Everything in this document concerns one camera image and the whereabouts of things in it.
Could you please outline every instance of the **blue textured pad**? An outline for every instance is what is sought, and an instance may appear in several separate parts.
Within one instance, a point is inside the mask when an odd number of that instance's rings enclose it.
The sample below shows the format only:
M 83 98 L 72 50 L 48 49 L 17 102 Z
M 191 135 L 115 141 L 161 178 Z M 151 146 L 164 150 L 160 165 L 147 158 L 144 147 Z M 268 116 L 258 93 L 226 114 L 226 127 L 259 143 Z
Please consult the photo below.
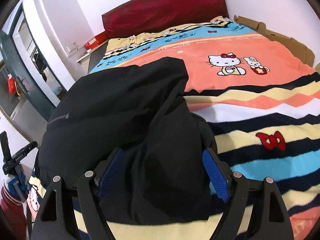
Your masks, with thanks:
M 122 149 L 119 149 L 113 160 L 109 164 L 108 168 L 103 173 L 99 181 L 98 198 L 100 200 L 109 195 L 109 193 L 111 192 L 112 186 L 116 181 L 116 178 L 119 175 L 121 169 L 123 168 L 123 158 L 124 152 Z
M 221 198 L 224 202 L 228 202 L 230 195 L 228 193 L 228 183 L 226 178 L 221 173 L 218 165 L 211 157 L 208 150 L 204 150 L 202 154 L 202 161 L 207 171 L 212 185 L 217 193 L 217 196 Z

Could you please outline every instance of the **wall switch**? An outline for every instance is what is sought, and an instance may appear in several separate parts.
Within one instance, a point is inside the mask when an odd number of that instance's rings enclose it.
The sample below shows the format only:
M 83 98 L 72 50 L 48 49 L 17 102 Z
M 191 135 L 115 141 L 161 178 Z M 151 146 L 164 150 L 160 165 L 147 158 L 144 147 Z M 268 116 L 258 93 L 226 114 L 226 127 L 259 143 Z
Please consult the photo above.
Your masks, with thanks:
M 73 50 L 75 50 L 76 48 L 78 48 L 78 45 L 76 44 L 76 42 L 70 44 L 67 46 L 67 50 L 68 52 L 72 52 Z

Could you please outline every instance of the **person's arm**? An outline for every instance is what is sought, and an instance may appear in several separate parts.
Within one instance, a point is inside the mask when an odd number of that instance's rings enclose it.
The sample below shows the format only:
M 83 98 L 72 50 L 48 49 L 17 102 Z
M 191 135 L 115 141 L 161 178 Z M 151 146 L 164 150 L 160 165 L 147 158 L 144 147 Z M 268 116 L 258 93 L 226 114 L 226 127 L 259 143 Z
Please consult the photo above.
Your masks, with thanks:
M 8 175 L 5 178 L 5 184 L 1 188 L 0 206 L 7 217 L 7 220 L 13 227 L 14 231 L 25 240 L 27 237 L 27 220 L 23 212 L 23 206 L 18 192 L 14 185 L 18 182 L 18 187 L 25 199 L 29 193 L 29 185 L 26 182 L 26 176 L 23 173 L 23 168 L 20 165 L 21 174 L 18 176 Z

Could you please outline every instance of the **bed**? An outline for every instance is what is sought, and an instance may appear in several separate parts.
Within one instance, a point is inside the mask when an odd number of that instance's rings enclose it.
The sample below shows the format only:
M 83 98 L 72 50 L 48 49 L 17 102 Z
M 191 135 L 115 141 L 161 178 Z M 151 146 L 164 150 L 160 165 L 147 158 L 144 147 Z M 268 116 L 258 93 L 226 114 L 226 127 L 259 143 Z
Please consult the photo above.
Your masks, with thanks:
M 220 160 L 250 179 L 272 177 L 295 240 L 304 239 L 320 216 L 320 75 L 285 46 L 229 20 L 224 0 L 190 0 L 196 17 L 175 6 L 159 18 L 160 4 L 133 0 L 103 15 L 110 40 L 90 73 L 183 59 L 189 76 L 184 98 L 209 123 Z M 116 239 L 209 239 L 224 209 L 212 185 L 210 190 L 208 221 L 108 224 Z M 244 237 L 251 210 L 248 203 L 237 239 Z M 79 212 L 76 218 L 85 235 Z

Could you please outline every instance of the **red box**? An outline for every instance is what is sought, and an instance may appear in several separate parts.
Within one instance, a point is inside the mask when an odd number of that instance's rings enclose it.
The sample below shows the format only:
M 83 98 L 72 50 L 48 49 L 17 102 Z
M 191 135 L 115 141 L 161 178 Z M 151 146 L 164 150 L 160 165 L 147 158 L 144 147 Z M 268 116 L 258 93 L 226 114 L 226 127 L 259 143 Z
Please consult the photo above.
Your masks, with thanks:
M 93 37 L 84 46 L 86 47 L 86 49 L 94 49 L 95 47 L 98 47 L 100 44 L 102 44 L 106 40 L 107 40 L 107 34 L 104 31 L 103 33 L 100 33 L 97 36 Z

